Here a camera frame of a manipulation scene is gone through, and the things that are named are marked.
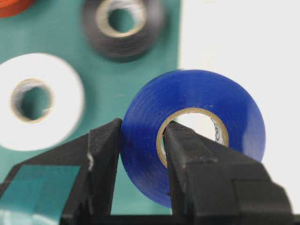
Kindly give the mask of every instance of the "white electrical tape roll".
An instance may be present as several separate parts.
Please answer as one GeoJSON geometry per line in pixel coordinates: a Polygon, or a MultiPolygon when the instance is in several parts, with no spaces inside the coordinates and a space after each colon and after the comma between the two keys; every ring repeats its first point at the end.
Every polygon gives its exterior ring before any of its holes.
{"type": "Polygon", "coordinates": [[[64,60],[32,53],[0,65],[0,145],[18,151],[52,147],[77,127],[84,109],[84,89],[76,71],[64,60]],[[42,117],[22,116],[25,92],[40,87],[50,103],[42,117]]]}

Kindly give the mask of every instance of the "tape roll core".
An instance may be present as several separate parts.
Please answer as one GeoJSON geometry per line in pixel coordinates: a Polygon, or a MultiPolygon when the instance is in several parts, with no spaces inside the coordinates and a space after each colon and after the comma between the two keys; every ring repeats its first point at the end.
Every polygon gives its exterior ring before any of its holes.
{"type": "Polygon", "coordinates": [[[96,10],[96,22],[98,28],[107,36],[124,38],[138,33],[146,24],[146,11],[144,4],[139,0],[106,0],[96,10]],[[127,32],[119,32],[109,24],[109,14],[116,9],[125,9],[134,18],[134,27],[127,32]]]}
{"type": "Polygon", "coordinates": [[[47,87],[47,85],[43,81],[38,80],[36,78],[26,79],[26,80],[20,82],[16,86],[15,90],[12,93],[12,97],[11,97],[11,107],[13,109],[13,112],[15,113],[15,116],[17,118],[19,118],[20,120],[23,120],[24,122],[27,122],[27,123],[38,123],[41,120],[45,119],[45,117],[49,114],[49,111],[51,110],[52,105],[53,105],[53,95],[51,93],[51,90],[47,87]],[[46,91],[46,93],[49,97],[50,103],[47,106],[47,109],[43,110],[43,115],[40,118],[38,118],[36,120],[31,120],[31,119],[23,116],[23,112],[21,110],[21,103],[22,103],[24,94],[27,91],[29,91],[33,88],[36,88],[36,87],[42,88],[44,91],[46,91]]]}
{"type": "Polygon", "coordinates": [[[157,154],[165,167],[167,167],[167,161],[166,161],[166,156],[165,156],[165,150],[162,147],[162,137],[163,137],[163,132],[165,130],[165,127],[176,117],[186,114],[186,113],[201,113],[204,115],[207,115],[210,117],[210,119],[213,121],[214,126],[215,126],[215,131],[216,131],[216,142],[229,146],[229,137],[228,137],[228,132],[227,129],[224,125],[224,123],[220,120],[218,116],[213,114],[212,112],[205,110],[205,109],[200,109],[200,108],[186,108],[179,110],[172,115],[170,115],[160,126],[158,134],[157,134],[157,140],[156,140],[156,148],[157,148],[157,154]]]}
{"type": "Polygon", "coordinates": [[[171,207],[161,139],[166,125],[186,113],[202,113],[215,124],[216,139],[260,161],[265,147],[262,115],[236,82],[204,70],[177,70],[154,78],[132,100],[120,135],[120,155],[135,186],[171,207]]]}

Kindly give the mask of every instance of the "blue tape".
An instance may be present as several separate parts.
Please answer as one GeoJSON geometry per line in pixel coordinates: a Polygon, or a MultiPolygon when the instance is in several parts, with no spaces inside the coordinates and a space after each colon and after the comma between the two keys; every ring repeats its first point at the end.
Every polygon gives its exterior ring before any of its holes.
{"type": "Polygon", "coordinates": [[[79,170],[23,165],[0,199],[0,225],[59,225],[79,170]]]}
{"type": "Polygon", "coordinates": [[[178,70],[146,84],[135,96],[121,126],[120,154],[135,186],[153,201],[171,206],[166,167],[156,141],[173,113],[200,108],[218,116],[227,129],[229,147],[261,161],[265,147],[262,115],[236,82],[213,72],[178,70]]]}

